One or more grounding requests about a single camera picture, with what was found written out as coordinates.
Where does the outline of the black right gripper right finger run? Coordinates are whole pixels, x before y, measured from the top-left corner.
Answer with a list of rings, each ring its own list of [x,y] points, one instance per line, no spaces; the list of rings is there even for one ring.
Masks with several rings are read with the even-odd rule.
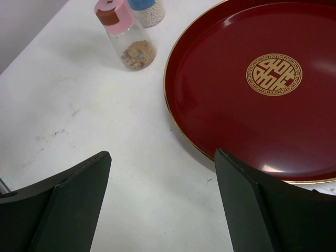
[[[335,251],[335,196],[259,171],[221,149],[215,169],[234,251]]]

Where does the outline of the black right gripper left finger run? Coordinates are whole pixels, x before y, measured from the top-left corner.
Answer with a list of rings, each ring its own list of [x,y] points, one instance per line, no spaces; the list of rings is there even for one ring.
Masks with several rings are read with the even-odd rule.
[[[15,191],[1,182],[1,251],[90,251],[110,167],[101,151]]]

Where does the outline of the pink lid spice shaker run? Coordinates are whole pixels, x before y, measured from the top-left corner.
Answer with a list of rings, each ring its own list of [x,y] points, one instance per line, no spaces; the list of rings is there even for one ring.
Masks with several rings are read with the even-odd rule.
[[[127,1],[101,0],[94,8],[116,54],[126,68],[140,70],[152,63],[156,56],[155,47]]]

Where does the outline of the blue label silver lid jar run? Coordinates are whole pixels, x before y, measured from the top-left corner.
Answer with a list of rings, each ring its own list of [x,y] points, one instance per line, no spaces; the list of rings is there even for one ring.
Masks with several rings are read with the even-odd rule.
[[[128,0],[136,19],[144,28],[153,27],[165,17],[163,1],[160,0]]]

